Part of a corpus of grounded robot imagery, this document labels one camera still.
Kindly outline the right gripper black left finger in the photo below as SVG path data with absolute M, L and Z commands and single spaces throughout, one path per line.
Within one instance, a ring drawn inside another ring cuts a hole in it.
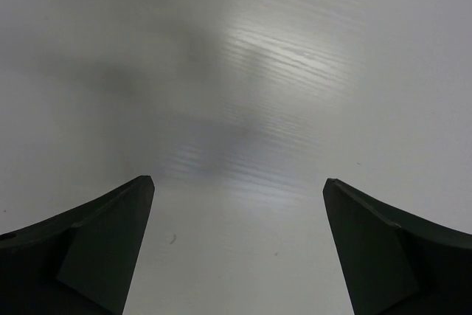
M 138 176 L 1 235 L 1 313 L 122 314 L 154 191 Z

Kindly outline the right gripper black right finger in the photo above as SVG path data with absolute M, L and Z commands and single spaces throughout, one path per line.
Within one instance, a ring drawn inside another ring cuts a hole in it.
M 471 235 L 339 179 L 323 198 L 355 314 L 471 313 Z

